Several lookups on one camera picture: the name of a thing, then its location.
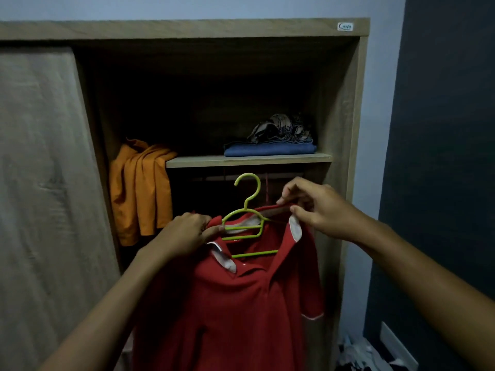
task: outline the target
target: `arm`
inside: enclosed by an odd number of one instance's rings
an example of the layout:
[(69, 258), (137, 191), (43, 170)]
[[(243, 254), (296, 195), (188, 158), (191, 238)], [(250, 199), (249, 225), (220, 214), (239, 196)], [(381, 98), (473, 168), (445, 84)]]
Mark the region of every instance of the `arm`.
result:
[(113, 369), (132, 326), (129, 321), (155, 274), (171, 259), (192, 253), (222, 230), (214, 226), (203, 231), (210, 217), (189, 213), (176, 217), (159, 235), (137, 253), (103, 299), (40, 371), (86, 371)]
[[(285, 185), (277, 203), (330, 237), (359, 245), (412, 299), (428, 323), (478, 370), (495, 364), (495, 302), (368, 217), (329, 186), (302, 178)], [(313, 212), (303, 207), (314, 207)]]

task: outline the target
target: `folded blue cloth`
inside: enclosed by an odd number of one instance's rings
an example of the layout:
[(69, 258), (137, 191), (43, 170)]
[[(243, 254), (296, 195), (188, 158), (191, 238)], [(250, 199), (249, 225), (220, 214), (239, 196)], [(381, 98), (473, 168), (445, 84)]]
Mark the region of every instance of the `folded blue cloth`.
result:
[(292, 142), (289, 140), (271, 140), (262, 143), (233, 142), (224, 146), (225, 157), (301, 155), (316, 152), (312, 141)]

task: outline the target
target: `green hanger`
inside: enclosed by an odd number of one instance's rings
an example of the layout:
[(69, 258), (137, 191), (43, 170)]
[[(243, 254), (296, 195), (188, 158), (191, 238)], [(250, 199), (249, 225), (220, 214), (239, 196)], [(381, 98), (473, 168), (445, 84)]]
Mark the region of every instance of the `green hanger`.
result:
[[(244, 208), (240, 208), (238, 210), (232, 211), (228, 215), (226, 215), (222, 219), (222, 224), (225, 225), (225, 222), (227, 221), (228, 218), (232, 217), (233, 215), (237, 215), (242, 212), (250, 212), (255, 215), (260, 219), (260, 224), (259, 225), (246, 225), (246, 226), (229, 226), (228, 230), (245, 230), (245, 229), (259, 229), (259, 232), (257, 234), (249, 234), (249, 235), (238, 235), (238, 236), (232, 236), (232, 237), (224, 237), (222, 238), (224, 241), (230, 241), (234, 239), (246, 239), (246, 238), (257, 238), (261, 236), (263, 233), (263, 225), (265, 221), (271, 221), (269, 218), (264, 217), (260, 212), (257, 210), (253, 210), (251, 208), (248, 208), (248, 203), (251, 199), (256, 198), (256, 196), (259, 194), (259, 191), (261, 190), (261, 181), (259, 177), (256, 174), (253, 173), (244, 173), (241, 174), (239, 177), (237, 177), (236, 181), (234, 182), (234, 186), (237, 186), (239, 181), (242, 180), (244, 177), (254, 177), (256, 179), (256, 182), (258, 184), (258, 187), (256, 188), (256, 192), (252, 194), (250, 197), (248, 197), (246, 200), (244, 200)], [(248, 254), (237, 254), (237, 255), (232, 255), (233, 258), (243, 258), (246, 256), (255, 256), (255, 255), (266, 255), (266, 254), (275, 254), (278, 252), (278, 250), (271, 250), (271, 251), (261, 251), (261, 252), (254, 252), (254, 253), (248, 253)]]

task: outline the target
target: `white wall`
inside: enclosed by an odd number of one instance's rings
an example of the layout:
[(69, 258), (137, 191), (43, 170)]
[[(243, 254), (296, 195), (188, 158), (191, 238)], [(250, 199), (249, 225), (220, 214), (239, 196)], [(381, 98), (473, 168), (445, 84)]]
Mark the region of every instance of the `white wall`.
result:
[[(405, 0), (0, 0), (0, 20), (370, 17), (354, 204), (378, 217)], [(371, 260), (351, 245), (341, 333), (362, 336)]]

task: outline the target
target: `brand label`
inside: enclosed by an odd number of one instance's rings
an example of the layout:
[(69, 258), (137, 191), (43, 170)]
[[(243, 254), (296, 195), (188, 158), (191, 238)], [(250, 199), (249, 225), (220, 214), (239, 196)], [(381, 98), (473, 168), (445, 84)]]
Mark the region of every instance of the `brand label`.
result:
[(352, 22), (337, 23), (337, 31), (352, 31), (352, 30), (354, 30), (354, 23)]

